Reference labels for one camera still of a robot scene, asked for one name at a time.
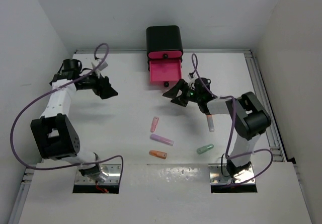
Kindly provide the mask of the pink drawer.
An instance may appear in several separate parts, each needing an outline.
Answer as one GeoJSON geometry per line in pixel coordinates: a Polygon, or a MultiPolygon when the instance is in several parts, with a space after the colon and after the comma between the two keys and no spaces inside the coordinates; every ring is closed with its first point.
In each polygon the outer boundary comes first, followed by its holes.
{"type": "Polygon", "coordinates": [[[152,85],[176,83],[182,78],[182,61],[180,58],[150,60],[148,66],[149,81],[152,85]]]}
{"type": "Polygon", "coordinates": [[[170,50],[170,51],[152,51],[148,53],[147,57],[149,59],[169,59],[169,58],[181,58],[183,55],[180,50],[170,50]]]}

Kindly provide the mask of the orange cap white highlighter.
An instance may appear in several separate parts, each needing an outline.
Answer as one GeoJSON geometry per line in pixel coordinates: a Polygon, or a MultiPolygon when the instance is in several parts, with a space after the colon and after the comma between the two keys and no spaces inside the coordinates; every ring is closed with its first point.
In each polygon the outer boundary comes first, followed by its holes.
{"type": "Polygon", "coordinates": [[[212,115],[207,115],[207,124],[208,124],[208,129],[210,132],[214,132],[214,122],[213,122],[213,117],[212,115]]]}

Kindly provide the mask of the pink top drawer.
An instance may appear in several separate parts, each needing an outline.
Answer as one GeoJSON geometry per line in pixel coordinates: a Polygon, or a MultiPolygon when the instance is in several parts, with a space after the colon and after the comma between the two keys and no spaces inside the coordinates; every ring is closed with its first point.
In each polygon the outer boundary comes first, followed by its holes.
{"type": "Polygon", "coordinates": [[[147,57],[149,59],[169,59],[169,58],[181,58],[183,55],[180,50],[170,50],[170,51],[152,51],[148,53],[147,57]]]}

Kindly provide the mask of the purple pink highlighter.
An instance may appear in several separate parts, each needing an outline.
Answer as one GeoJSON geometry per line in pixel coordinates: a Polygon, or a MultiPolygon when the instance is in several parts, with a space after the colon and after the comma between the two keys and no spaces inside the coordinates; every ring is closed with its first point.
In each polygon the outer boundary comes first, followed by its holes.
{"type": "Polygon", "coordinates": [[[159,136],[159,135],[154,134],[154,133],[150,135],[150,139],[151,140],[154,140],[154,141],[158,141],[158,142],[163,143],[163,144],[166,144],[166,145],[170,145],[170,146],[173,146],[174,145],[174,141],[173,140],[170,140],[168,138],[159,136]]]}

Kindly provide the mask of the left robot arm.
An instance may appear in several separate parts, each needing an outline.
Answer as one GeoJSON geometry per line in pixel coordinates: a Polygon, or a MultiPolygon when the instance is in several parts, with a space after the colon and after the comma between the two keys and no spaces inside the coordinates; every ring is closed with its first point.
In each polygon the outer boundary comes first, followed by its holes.
{"type": "Polygon", "coordinates": [[[32,120],[31,130],[43,159],[76,164],[82,176],[103,183],[108,179],[107,170],[99,164],[100,158],[96,153],[81,147],[79,136],[68,118],[71,101],[77,91],[92,90],[103,100],[118,95],[109,78],[101,74],[107,63],[97,66],[99,61],[92,62],[91,73],[80,81],[77,79],[84,71],[81,61],[63,61],[62,68],[50,83],[54,93],[40,118],[32,120]]]}

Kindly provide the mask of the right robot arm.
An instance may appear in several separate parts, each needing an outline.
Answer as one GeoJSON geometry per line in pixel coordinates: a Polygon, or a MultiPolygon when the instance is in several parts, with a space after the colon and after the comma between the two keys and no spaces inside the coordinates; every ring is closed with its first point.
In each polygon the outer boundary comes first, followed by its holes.
{"type": "Polygon", "coordinates": [[[171,102],[186,107],[189,102],[198,105],[205,115],[229,115],[232,130],[237,133],[233,150],[229,152],[232,137],[228,138],[225,152],[226,169],[230,177],[247,169],[251,164],[251,154],[260,135],[271,125],[271,118],[253,92],[242,94],[239,98],[217,97],[210,93],[211,80],[195,79],[188,84],[180,79],[171,89],[163,93],[171,102]]]}

